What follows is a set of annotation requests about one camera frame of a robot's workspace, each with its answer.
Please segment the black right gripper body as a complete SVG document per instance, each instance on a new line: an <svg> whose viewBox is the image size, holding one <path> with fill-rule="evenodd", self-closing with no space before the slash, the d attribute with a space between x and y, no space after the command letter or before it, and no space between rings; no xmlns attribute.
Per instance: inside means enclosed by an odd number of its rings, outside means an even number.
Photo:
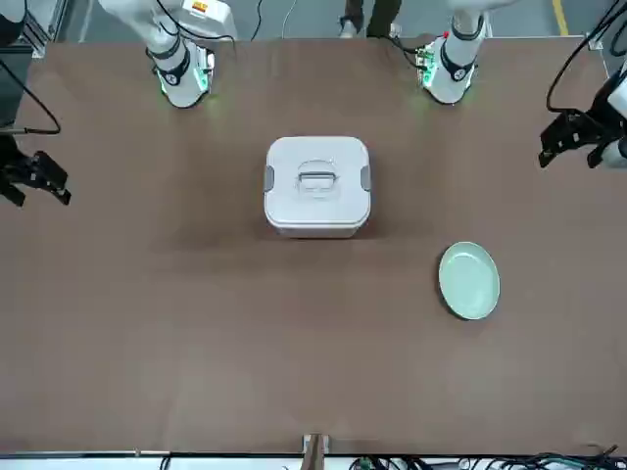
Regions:
<svg viewBox="0 0 627 470"><path fill-rule="evenodd" d="M1 188L31 183L31 156L23 153L14 139L1 140Z"/></svg>

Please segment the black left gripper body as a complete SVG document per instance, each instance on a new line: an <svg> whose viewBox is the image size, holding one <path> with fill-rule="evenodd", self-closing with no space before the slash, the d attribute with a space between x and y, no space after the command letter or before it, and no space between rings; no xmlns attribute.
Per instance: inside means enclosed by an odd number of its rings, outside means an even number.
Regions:
<svg viewBox="0 0 627 470"><path fill-rule="evenodd" d="M596 93L588 116L596 123L598 134L603 140L615 140L618 135L618 112L609 104L608 97L614 85L606 82Z"/></svg>

